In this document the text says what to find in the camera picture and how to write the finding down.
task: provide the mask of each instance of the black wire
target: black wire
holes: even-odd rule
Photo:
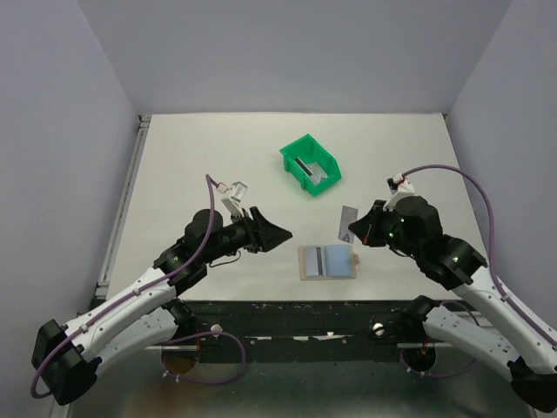
[[[235,263],[236,261],[240,260],[241,258],[242,258],[242,252],[238,250],[238,257],[236,257],[234,260],[223,261],[222,263],[218,263],[218,264],[209,263],[209,267],[213,268],[213,267],[218,267],[218,266],[224,266],[225,264],[232,264],[232,263]]]
[[[406,254],[403,253],[399,253],[397,250],[395,250],[394,248],[389,247],[389,250],[391,250],[393,253],[395,253],[396,255],[398,255],[399,257],[408,257]]]

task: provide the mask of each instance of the green bin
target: green bin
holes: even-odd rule
[[[342,177],[337,160],[310,134],[285,146],[280,153],[285,170],[312,196],[324,192]]]

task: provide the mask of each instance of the green tray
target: green tray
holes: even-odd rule
[[[312,196],[324,192],[342,177],[337,160],[310,134],[285,146],[280,153],[284,156],[285,170],[291,173],[302,189]],[[316,174],[319,171],[312,170],[311,165],[314,163],[319,164],[321,170],[326,174],[326,179]]]

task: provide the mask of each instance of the black strip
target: black strip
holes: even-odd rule
[[[323,274],[323,249],[320,246],[316,246],[315,250],[317,252],[317,274],[319,276],[324,276]]]
[[[309,168],[307,168],[307,166],[304,164],[304,161],[302,161],[300,158],[295,158],[294,161],[296,161],[296,164],[299,165],[299,168],[301,168],[302,170],[304,170],[304,173],[307,174],[308,176],[312,176],[313,173],[310,171]]]

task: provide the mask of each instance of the tabletop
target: tabletop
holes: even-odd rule
[[[310,133],[339,163],[342,179],[317,197],[284,170],[279,150]],[[299,278],[298,248],[338,244],[342,205],[369,211],[388,199],[386,179],[424,164],[458,166],[439,114],[201,113],[155,115],[111,266],[108,296],[127,287],[184,233],[209,205],[204,175],[249,189],[244,207],[257,206],[293,238],[269,253],[244,254],[211,269],[181,297],[187,300],[412,300],[419,294],[455,299],[423,276],[414,262],[385,248],[354,243],[358,277]],[[452,172],[412,175],[418,194],[436,206],[446,233],[481,253],[473,208],[463,179]],[[217,209],[227,217],[224,206]]]

